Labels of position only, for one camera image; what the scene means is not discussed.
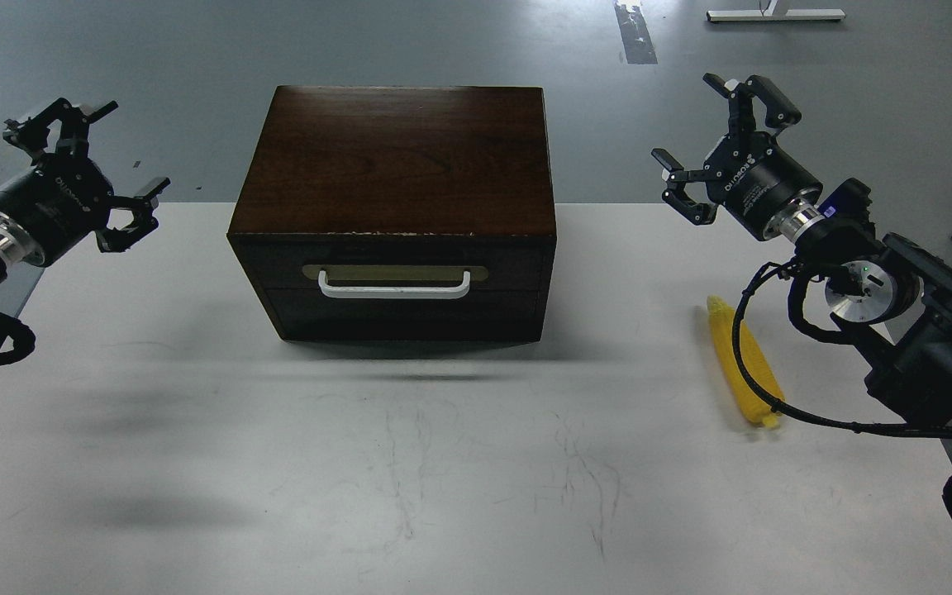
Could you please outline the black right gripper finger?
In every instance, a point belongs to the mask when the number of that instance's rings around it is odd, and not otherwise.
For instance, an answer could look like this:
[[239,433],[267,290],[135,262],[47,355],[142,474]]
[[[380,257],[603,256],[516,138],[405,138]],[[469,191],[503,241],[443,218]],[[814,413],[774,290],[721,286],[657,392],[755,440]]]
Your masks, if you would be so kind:
[[685,186],[691,183],[719,181],[721,171],[711,167],[687,170],[664,148],[654,148],[651,155],[664,167],[666,188],[662,193],[662,199],[692,225],[711,225],[716,219],[717,204],[692,200],[685,192]]
[[755,99],[764,106],[764,128],[774,131],[775,135],[797,125],[803,118],[801,110],[778,89],[777,84],[762,75],[753,74],[740,82],[704,73],[702,81],[728,102],[726,125],[729,135],[735,138],[759,131],[754,116]]

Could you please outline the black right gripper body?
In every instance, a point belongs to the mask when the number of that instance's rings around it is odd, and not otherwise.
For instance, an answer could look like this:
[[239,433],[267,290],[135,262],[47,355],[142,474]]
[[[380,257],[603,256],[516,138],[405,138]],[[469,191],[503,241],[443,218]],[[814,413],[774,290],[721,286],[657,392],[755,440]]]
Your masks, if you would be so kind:
[[786,206],[796,201],[815,204],[824,188],[764,131],[745,138],[722,136],[704,165],[712,174],[704,184],[707,198],[759,241],[781,234],[775,218]]

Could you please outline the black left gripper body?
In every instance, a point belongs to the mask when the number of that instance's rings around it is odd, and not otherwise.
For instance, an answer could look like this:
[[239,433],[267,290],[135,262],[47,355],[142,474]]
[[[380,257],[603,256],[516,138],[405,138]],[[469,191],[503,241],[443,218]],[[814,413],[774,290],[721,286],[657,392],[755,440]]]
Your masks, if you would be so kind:
[[0,185],[0,259],[49,267],[108,223],[113,187],[86,157],[42,155]]

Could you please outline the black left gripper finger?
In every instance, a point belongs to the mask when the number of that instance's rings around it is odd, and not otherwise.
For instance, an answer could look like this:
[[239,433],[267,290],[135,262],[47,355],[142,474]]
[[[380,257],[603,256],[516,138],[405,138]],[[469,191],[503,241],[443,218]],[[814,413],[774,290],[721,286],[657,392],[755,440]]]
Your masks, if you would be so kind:
[[129,225],[124,227],[103,226],[96,230],[96,245],[102,253],[122,253],[132,248],[136,242],[158,229],[159,220],[155,218],[155,209],[159,206],[159,196],[171,184],[169,177],[151,179],[136,196],[112,195],[103,200],[108,211],[122,210],[131,215]]
[[113,113],[118,107],[117,101],[106,102],[93,110],[72,104],[67,98],[57,98],[42,112],[24,121],[8,118],[4,122],[2,138],[12,147],[18,148],[30,159],[42,159],[48,148],[50,126],[60,124],[54,155],[70,159],[89,157],[90,126],[103,117]]

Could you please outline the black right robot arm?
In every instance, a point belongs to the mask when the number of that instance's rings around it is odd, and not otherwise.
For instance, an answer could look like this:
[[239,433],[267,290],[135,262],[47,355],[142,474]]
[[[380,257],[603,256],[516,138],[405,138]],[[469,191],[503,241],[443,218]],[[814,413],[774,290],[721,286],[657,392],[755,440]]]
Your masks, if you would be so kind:
[[[774,428],[779,416],[824,428],[952,441],[952,267],[906,237],[877,237],[869,186],[846,179],[832,193],[778,143],[802,114],[771,79],[753,74],[704,83],[728,102],[728,129],[687,169],[664,148],[662,199],[696,226],[724,207],[758,241],[786,238],[793,257],[764,264],[737,307],[709,298],[719,364],[745,417]],[[745,312],[771,278],[789,281],[787,315],[802,335],[854,347],[869,365],[870,397],[897,423],[862,423],[805,412],[769,386],[766,360],[745,330]]]

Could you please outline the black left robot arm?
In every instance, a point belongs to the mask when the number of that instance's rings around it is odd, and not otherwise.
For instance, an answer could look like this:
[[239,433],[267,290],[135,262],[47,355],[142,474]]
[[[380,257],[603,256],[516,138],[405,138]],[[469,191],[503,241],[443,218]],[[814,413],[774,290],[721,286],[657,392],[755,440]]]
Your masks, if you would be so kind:
[[[5,121],[3,139],[31,162],[0,185],[0,285],[12,266],[48,268],[89,235],[99,251],[122,253],[158,227],[155,209],[169,178],[120,195],[90,158],[91,125],[117,106],[90,109],[57,98],[34,116]],[[0,366],[23,361],[35,346],[27,324],[0,312]]]

